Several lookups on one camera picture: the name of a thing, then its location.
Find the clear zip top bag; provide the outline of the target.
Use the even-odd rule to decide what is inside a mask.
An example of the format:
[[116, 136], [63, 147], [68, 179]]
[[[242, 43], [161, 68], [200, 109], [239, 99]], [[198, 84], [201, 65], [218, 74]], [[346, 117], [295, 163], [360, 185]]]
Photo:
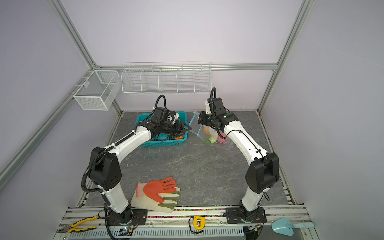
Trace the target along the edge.
[[216, 143], [213, 145], [207, 145], [209, 147], [220, 148], [223, 150], [230, 150], [234, 147], [234, 143], [229, 138], [227, 138], [228, 142], [226, 144], [220, 144], [218, 142], [219, 135], [217, 134], [217, 132], [215, 130], [213, 130], [211, 128], [210, 128], [211, 135], [210, 136], [206, 135], [203, 131], [203, 125], [198, 124], [199, 115], [200, 115], [200, 113], [193, 112], [192, 119], [189, 122], [189, 125], [192, 127], [192, 129], [190, 130], [191, 133], [195, 134], [203, 143], [204, 143], [204, 140], [210, 136], [217, 137]]

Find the teal plastic basket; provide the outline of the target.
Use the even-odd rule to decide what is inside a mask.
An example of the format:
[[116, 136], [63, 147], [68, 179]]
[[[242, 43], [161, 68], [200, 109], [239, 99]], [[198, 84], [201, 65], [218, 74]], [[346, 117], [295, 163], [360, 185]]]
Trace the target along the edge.
[[[178, 111], [177, 113], [180, 114], [178, 120], [181, 120], [187, 123], [188, 121], [187, 113], [184, 111]], [[143, 121], [147, 116], [149, 116], [149, 114], [150, 113], [140, 114], [137, 117], [136, 124], [139, 123], [140, 121]], [[166, 134], [160, 134], [152, 138], [150, 141], [147, 141], [141, 144], [141, 146], [143, 148], [154, 148], [154, 147], [168, 147], [168, 146], [183, 145], [188, 138], [188, 132], [182, 136], [184, 137], [184, 139], [174, 140], [175, 139], [174, 137], [168, 137], [168, 135]]]

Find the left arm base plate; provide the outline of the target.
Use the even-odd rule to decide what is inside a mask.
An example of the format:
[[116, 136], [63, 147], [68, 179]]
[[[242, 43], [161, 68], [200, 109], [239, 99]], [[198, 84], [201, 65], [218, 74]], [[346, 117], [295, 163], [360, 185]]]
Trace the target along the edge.
[[107, 223], [109, 226], [142, 226], [146, 224], [147, 214], [146, 209], [133, 209], [121, 214], [108, 210]]

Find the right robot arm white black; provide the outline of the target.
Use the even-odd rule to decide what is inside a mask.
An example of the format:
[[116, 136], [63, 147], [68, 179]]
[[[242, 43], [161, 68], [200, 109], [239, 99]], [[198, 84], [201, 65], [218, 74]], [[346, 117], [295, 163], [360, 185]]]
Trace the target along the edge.
[[227, 208], [229, 224], [264, 224], [267, 222], [260, 202], [268, 199], [268, 190], [280, 179], [280, 161], [276, 153], [262, 148], [245, 130], [239, 118], [227, 110], [215, 87], [206, 101], [206, 110], [200, 113], [198, 123], [207, 126], [212, 136], [221, 140], [229, 138], [241, 151], [248, 163], [245, 180], [248, 185], [239, 207]]

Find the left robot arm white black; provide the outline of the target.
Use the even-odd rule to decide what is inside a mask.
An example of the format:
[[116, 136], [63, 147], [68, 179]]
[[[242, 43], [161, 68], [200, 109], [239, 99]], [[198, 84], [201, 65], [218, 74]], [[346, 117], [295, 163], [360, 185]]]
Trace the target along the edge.
[[[81, 179], [81, 188], [85, 193], [99, 193], [102, 196], [107, 223], [128, 225], [135, 218], [132, 211], [134, 205], [126, 198], [121, 186], [121, 162], [140, 145], [159, 135], [164, 134], [167, 139], [174, 140], [191, 129], [179, 113], [169, 110], [166, 105], [159, 107], [155, 102], [152, 112], [136, 123], [129, 134], [106, 147], [92, 150], [89, 165]], [[179, 189], [172, 177], [150, 181], [136, 192], [144, 195], [143, 198], [135, 198], [137, 203], [144, 203], [143, 209], [154, 206], [156, 211], [166, 213], [173, 211], [179, 196]]]

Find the orange toy fruit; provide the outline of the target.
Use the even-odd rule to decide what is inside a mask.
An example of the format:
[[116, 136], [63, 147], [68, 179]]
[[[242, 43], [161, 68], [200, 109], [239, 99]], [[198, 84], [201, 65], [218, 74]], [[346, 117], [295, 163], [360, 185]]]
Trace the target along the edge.
[[210, 133], [210, 127], [208, 126], [203, 126], [203, 131], [206, 135], [210, 136], [211, 133]]

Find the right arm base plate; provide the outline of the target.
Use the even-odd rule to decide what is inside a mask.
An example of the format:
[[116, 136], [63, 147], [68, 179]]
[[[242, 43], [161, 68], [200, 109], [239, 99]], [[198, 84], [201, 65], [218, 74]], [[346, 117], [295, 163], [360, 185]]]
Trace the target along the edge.
[[244, 207], [226, 208], [223, 216], [228, 224], [264, 224], [267, 222], [265, 209], [258, 207], [251, 212]]

